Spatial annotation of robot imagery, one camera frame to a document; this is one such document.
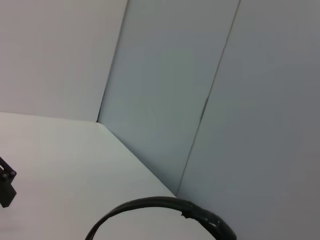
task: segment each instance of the black cord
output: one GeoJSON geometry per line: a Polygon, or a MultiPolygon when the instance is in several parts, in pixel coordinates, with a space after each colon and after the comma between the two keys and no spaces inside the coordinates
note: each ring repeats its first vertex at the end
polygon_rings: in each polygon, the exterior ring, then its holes
{"type": "Polygon", "coordinates": [[[236,234],[227,225],[227,223],[214,213],[205,210],[190,201],[175,197],[154,196],[128,201],[117,206],[93,226],[85,240],[93,240],[98,228],[109,218],[117,214],[135,209],[153,207],[174,209],[182,212],[182,216],[186,219],[191,218],[197,220],[216,240],[237,239],[236,234]]]}

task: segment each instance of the white backdrop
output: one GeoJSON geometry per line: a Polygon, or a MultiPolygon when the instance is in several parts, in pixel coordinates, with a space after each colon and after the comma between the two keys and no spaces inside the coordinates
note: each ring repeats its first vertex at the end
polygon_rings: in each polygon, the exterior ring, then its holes
{"type": "Polygon", "coordinates": [[[0,112],[96,121],[127,0],[0,0],[0,112]]]}

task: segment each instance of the black clamp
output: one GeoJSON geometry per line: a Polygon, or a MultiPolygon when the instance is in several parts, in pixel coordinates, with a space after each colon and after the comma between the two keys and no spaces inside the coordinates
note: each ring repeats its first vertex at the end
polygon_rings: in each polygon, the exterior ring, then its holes
{"type": "Polygon", "coordinates": [[[16,175],[17,172],[0,157],[0,204],[3,208],[9,207],[17,194],[11,185],[16,175]]]}

